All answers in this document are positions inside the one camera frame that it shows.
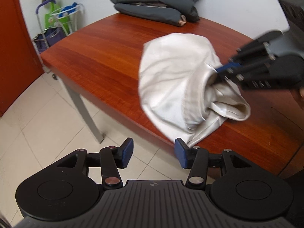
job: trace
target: tile floor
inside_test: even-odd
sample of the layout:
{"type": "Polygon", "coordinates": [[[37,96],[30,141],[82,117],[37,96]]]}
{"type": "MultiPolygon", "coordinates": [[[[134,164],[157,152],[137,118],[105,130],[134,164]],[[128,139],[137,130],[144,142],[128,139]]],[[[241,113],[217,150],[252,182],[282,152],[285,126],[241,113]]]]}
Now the tile floor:
{"type": "MultiPolygon", "coordinates": [[[[98,144],[59,81],[53,80],[51,74],[39,77],[0,119],[0,215],[13,226],[22,219],[15,201],[18,185],[78,148],[86,148],[89,153],[98,152],[132,137],[133,156],[128,167],[119,170],[124,183],[127,179],[187,179],[189,170],[181,169],[176,158],[140,138],[84,99],[97,127],[106,134],[104,141],[98,144]]],[[[89,177],[101,183],[98,168],[91,168],[89,177]]]]}

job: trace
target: shopping cart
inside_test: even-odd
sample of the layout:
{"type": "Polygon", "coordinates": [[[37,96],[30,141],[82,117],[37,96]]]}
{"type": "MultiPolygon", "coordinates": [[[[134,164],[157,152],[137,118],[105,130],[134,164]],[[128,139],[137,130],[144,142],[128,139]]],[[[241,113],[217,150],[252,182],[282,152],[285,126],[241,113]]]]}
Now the shopping cart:
{"type": "Polygon", "coordinates": [[[50,2],[56,3],[55,0],[46,0],[45,2],[41,3],[36,8],[36,16],[37,16],[37,20],[38,20],[38,24],[39,24],[41,33],[37,34],[37,36],[33,38],[33,43],[34,43],[38,53],[42,53],[43,51],[45,51],[46,49],[48,49],[49,47],[51,47],[58,41],[62,40],[66,36],[65,33],[63,32],[60,24],[59,24],[59,26],[50,27],[45,30],[42,29],[38,11],[39,11],[40,7],[42,7],[45,4],[50,3],[50,2]]]}

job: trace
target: gray gripper base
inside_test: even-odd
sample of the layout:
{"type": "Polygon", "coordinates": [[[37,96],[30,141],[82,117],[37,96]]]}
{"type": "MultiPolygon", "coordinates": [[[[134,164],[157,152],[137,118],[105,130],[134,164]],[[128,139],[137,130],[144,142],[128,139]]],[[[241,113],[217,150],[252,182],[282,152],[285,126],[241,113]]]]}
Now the gray gripper base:
{"type": "Polygon", "coordinates": [[[129,180],[108,190],[90,211],[61,222],[26,217],[17,228],[289,228],[284,218],[246,222],[218,210],[204,191],[186,188],[179,180],[129,180]]]}

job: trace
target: purple handle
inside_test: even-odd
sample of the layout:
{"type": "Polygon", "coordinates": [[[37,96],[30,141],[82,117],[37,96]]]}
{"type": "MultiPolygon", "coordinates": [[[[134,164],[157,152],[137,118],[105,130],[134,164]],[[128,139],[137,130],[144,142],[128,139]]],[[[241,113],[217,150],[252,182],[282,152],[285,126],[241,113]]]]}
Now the purple handle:
{"type": "Polygon", "coordinates": [[[36,8],[36,14],[38,14],[38,10],[41,6],[44,6],[45,4],[48,4],[49,2],[53,2],[56,4],[56,1],[55,0],[46,0],[44,1],[43,3],[41,3],[37,8],[36,8]]]}

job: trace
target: cart wheel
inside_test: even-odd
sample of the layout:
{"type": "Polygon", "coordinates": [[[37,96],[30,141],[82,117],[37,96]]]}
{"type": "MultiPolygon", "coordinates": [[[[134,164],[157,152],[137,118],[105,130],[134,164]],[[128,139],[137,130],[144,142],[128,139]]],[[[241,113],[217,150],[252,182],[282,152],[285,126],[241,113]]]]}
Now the cart wheel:
{"type": "Polygon", "coordinates": [[[54,79],[55,81],[58,80],[56,74],[52,74],[52,77],[53,77],[53,79],[54,79]]]}

